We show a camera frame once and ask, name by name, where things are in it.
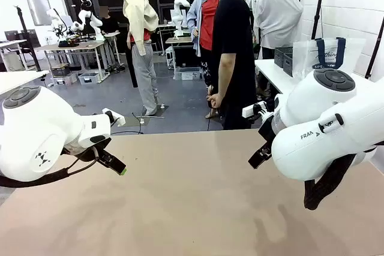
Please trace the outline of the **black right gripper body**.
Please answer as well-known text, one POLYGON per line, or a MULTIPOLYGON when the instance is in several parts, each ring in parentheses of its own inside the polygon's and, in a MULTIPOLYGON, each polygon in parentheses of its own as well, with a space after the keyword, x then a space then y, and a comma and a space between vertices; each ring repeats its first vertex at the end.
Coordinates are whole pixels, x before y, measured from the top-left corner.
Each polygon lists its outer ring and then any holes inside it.
POLYGON ((262 124, 259 128, 259 134, 266 140, 265 146, 271 148, 272 142, 275 138, 275 132, 272 130, 273 113, 264 113, 261 115, 262 124))

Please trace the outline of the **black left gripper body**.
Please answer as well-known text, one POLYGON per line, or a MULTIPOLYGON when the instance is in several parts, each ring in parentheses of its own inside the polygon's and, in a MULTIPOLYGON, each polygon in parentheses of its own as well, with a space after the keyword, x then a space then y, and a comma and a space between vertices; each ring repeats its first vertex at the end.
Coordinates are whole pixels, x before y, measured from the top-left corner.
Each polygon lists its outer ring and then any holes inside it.
POLYGON ((78 154, 78 158, 84 162, 94 161, 96 156, 98 155, 98 159, 101 162, 111 162, 112 155, 108 153, 105 148, 112 141, 111 138, 104 139, 92 147, 86 148, 86 150, 80 154, 78 154))

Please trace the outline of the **person's right hand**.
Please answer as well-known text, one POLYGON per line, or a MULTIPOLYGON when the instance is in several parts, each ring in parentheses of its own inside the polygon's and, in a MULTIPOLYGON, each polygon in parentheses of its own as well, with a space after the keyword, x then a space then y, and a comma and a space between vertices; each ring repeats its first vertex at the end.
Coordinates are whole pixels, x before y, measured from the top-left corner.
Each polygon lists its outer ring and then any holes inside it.
POLYGON ((208 102, 210 103, 210 105, 211 105, 211 107, 212 107, 213 109, 218 109, 218 108, 220 108, 221 103, 222 103, 222 100, 223 100, 223 97, 222 97, 221 94, 219 94, 219 93, 210 95, 210 96, 208 97, 208 102))

